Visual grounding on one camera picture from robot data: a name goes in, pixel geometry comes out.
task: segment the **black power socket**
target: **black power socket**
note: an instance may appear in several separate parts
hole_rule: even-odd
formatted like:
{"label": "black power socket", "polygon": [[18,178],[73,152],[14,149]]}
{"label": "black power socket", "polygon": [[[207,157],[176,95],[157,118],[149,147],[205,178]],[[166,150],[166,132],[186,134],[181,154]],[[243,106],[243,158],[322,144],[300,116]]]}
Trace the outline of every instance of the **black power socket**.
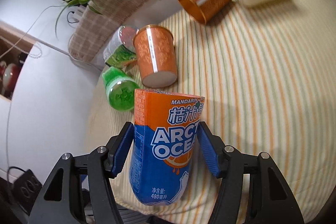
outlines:
{"label": "black power socket", "polygon": [[12,195],[16,202],[30,215],[41,189],[41,182],[39,182],[34,173],[28,169],[14,181]]}

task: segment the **orange slice illustration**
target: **orange slice illustration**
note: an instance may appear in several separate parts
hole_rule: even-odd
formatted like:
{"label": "orange slice illustration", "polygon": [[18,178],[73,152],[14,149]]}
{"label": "orange slice illustration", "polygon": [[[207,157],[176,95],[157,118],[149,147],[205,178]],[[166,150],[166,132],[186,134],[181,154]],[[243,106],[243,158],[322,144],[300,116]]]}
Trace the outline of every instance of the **orange slice illustration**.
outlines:
{"label": "orange slice illustration", "polygon": [[187,153],[184,153],[178,157],[172,157],[170,156],[169,158],[163,160],[165,164],[169,165],[170,167],[173,168],[173,173],[178,175],[180,173],[180,168],[187,166],[189,160],[191,159],[191,156],[193,154],[193,148],[190,149]]}

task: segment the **green bottle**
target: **green bottle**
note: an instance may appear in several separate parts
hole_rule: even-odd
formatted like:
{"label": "green bottle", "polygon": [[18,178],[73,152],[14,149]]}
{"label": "green bottle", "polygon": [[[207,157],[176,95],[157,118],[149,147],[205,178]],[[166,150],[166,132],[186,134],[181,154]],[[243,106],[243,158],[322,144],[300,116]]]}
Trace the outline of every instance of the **green bottle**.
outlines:
{"label": "green bottle", "polygon": [[106,96],[111,107],[118,111],[128,111],[134,108],[134,90],[139,85],[122,70],[110,67],[101,75]]}

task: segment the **orange and blue bottle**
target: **orange and blue bottle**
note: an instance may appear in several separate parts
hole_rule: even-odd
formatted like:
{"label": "orange and blue bottle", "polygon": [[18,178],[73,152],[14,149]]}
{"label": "orange and blue bottle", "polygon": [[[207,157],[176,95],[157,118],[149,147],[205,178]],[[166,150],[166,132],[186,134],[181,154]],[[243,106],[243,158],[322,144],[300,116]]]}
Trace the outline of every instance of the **orange and blue bottle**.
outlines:
{"label": "orange and blue bottle", "polygon": [[201,96],[135,90],[129,180],[141,203],[170,205],[181,198],[203,105]]}

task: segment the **silver screw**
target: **silver screw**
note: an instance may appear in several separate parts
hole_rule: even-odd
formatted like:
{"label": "silver screw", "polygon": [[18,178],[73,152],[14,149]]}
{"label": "silver screw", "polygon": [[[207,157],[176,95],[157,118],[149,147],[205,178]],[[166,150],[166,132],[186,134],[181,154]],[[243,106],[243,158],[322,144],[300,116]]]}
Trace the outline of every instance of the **silver screw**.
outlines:
{"label": "silver screw", "polygon": [[232,146],[229,146],[229,145],[227,145],[224,149],[225,149],[225,151],[228,152],[228,153],[234,151],[233,147],[232,147]]}
{"label": "silver screw", "polygon": [[105,146],[100,146],[97,148],[98,153],[104,153],[106,151],[106,147]]}
{"label": "silver screw", "polygon": [[262,152],[260,154],[260,156],[263,158],[263,159],[268,159],[269,158],[269,154],[267,152]]}
{"label": "silver screw", "polygon": [[70,153],[64,153],[64,154],[62,155],[62,159],[67,160],[68,158],[70,158],[70,156],[71,156]]}

